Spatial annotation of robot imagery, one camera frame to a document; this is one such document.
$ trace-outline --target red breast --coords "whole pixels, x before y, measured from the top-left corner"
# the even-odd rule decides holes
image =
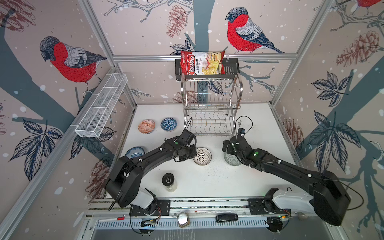
[[[357,0],[358,1],[358,5],[360,7],[370,7],[376,3],[378,3],[380,0]]]
[[[244,26],[248,21],[248,15],[238,16],[233,23],[228,22],[227,37],[229,43],[238,51],[254,51],[262,45],[242,39],[236,32],[236,28]]]
[[[68,57],[68,52],[62,42],[56,44],[53,51],[55,53],[56,60],[51,61],[51,63],[66,79],[72,82],[85,83],[96,73],[96,63],[92,63],[82,68],[70,68],[65,65],[64,61]]]

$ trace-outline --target black lid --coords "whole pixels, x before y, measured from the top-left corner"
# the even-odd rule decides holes
[[[171,186],[173,182],[175,181],[175,177],[172,173],[166,173],[164,174],[163,178],[161,179],[161,182],[164,186]]]

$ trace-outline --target wallpaper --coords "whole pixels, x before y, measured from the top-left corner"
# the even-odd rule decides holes
[[[295,53],[321,0],[90,2],[115,55],[156,55]]]
[[[92,199],[103,196],[103,183],[124,139],[132,115],[120,96],[99,139],[78,137],[64,154],[11,239],[75,239]]]
[[[3,220],[110,66],[77,1],[0,6]]]
[[[270,101],[290,63],[287,60],[239,61],[242,101]],[[119,63],[119,66],[127,75],[138,104],[182,102],[181,82],[175,77],[175,62]],[[229,86],[222,87],[228,91]]]
[[[304,167],[363,196],[342,223],[353,240],[384,234],[383,14],[377,0],[337,0],[276,106]]]

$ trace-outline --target blue patterned bowl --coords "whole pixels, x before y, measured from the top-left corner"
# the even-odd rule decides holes
[[[125,156],[128,158],[141,157],[144,155],[144,149],[141,147],[133,147],[127,151]]]
[[[177,126],[177,121],[174,118],[164,118],[160,124],[161,128],[167,132],[172,132]]]

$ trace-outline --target bird head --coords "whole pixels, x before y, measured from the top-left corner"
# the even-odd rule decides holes
[[[51,60],[55,61],[55,53],[53,51],[56,44],[58,44],[60,41],[52,36],[48,36],[42,40],[40,43],[40,51],[41,56],[43,57],[44,61]]]
[[[248,15],[248,11],[244,7],[235,7],[229,11],[225,20],[228,20],[230,23],[233,23],[236,18],[240,15]]]

